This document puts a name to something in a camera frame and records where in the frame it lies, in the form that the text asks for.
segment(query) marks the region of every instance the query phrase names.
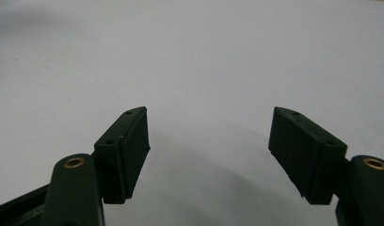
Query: screw hole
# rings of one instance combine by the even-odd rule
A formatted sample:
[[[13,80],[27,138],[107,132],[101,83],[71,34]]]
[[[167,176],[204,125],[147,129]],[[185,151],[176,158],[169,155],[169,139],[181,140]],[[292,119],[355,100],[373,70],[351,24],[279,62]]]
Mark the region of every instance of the screw hole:
[[[116,140],[114,140],[114,139],[109,139],[109,140],[107,140],[105,142],[105,144],[108,144],[108,145],[111,145],[111,144],[114,144],[114,143],[116,143]]]
[[[84,164],[84,158],[75,157],[75,158],[69,159],[65,163],[64,167],[66,169],[73,169],[73,168],[77,168],[83,164]]]
[[[384,170],[384,162],[379,161],[374,158],[364,158],[362,160],[365,165],[367,165],[370,168],[376,169],[376,170]]]

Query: white tabletop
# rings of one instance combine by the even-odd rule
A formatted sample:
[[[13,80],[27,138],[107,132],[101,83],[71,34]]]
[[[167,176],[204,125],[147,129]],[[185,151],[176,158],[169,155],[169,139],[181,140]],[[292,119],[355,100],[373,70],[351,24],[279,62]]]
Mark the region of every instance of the white tabletop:
[[[142,105],[152,149],[106,225],[337,225],[268,151],[273,108],[384,159],[384,2],[0,0],[0,204]]]

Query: white surface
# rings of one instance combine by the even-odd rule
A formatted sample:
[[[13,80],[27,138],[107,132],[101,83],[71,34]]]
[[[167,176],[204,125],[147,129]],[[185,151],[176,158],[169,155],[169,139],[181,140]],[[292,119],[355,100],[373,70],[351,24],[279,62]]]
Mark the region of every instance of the white surface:
[[[384,158],[384,3],[0,0],[0,204],[141,105],[152,149],[107,225],[336,225],[267,150],[272,111]]]

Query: dark green plastic part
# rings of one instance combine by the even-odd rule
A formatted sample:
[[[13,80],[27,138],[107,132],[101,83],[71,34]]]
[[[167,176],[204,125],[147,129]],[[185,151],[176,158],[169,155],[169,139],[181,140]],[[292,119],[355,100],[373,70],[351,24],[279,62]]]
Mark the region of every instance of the dark green plastic part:
[[[40,225],[48,186],[40,187],[0,205],[0,226]]]
[[[102,201],[91,155],[74,154],[56,163],[41,225],[104,225]]]
[[[275,107],[268,149],[310,204],[330,204],[347,145],[304,115]]]
[[[124,203],[132,198],[149,149],[144,106],[123,113],[98,139],[92,155],[104,203]]]
[[[355,156],[349,177],[365,225],[384,225],[384,160]]]

